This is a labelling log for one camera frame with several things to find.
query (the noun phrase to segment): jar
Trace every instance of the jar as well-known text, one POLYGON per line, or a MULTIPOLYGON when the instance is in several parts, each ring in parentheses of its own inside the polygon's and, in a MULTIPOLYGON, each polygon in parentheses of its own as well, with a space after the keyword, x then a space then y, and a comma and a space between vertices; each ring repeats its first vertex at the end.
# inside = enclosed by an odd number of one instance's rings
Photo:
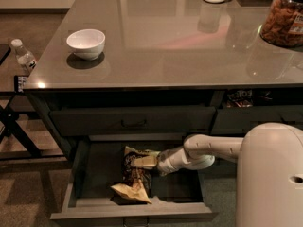
POLYGON ((303 0, 273 0, 260 36, 281 47, 303 45, 303 0))

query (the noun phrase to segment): bowl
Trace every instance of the bowl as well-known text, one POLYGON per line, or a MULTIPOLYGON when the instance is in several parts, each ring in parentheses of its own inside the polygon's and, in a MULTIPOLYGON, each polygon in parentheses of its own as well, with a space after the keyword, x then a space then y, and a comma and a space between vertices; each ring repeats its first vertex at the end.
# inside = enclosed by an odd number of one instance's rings
POLYGON ((102 53, 105 35, 96 29, 83 29, 68 36, 66 42, 76 56, 92 61, 102 53))

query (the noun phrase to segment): countertop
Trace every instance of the countertop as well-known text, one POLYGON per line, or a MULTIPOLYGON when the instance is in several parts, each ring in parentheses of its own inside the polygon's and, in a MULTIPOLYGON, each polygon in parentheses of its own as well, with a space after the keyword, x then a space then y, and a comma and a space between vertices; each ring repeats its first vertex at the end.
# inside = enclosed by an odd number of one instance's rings
POLYGON ((25 90, 300 87, 303 47, 258 35, 268 10, 235 0, 76 0, 25 90), (85 28, 106 35, 95 61, 78 59, 66 44, 85 28))

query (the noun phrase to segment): floor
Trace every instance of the floor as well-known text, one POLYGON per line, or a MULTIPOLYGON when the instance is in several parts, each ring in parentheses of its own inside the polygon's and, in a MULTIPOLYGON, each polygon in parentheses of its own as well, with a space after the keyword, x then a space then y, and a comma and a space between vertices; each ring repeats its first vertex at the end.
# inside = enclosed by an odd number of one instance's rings
MULTIPOLYGON (((28 44, 31 42, 30 49, 39 59, 62 18, 62 14, 0 14, 0 43, 23 38, 28 44)), ((8 97, 0 96, 0 105, 7 103, 8 97)), ((24 114, 18 123, 38 148, 58 148, 40 119, 24 114)), ((24 148, 13 136, 5 137, 0 144, 0 153, 20 150, 24 148)), ((70 169, 71 164, 64 157, 0 161, 0 226, 57 227, 49 218, 51 213, 61 211, 70 169)), ((213 221, 156 226, 235 226, 235 167, 218 162, 211 172, 214 173, 205 172, 205 203, 219 213, 213 221)))

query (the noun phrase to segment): closed drawer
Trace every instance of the closed drawer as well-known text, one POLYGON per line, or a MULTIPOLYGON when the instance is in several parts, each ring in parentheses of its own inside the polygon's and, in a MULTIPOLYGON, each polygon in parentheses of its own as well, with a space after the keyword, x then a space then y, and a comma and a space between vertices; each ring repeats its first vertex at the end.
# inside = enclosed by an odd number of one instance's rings
MULTIPOLYGON (((61 226, 123 226, 123 221, 130 218, 148 219, 150 223, 197 222, 216 216, 203 202, 203 178, 197 171, 180 171, 165 177, 152 174, 152 204, 119 205, 116 198, 120 197, 110 186, 122 180, 125 145, 89 144, 80 142, 62 212, 51 216, 61 226)), ((154 150, 175 147, 144 144, 129 146, 154 150)))
POLYGON ((267 122, 280 122, 303 129, 303 106, 257 106, 218 110, 211 134, 243 134, 256 125, 267 122))
POLYGON ((206 132, 213 107, 167 106, 66 109, 50 113, 62 136, 124 132, 206 132))

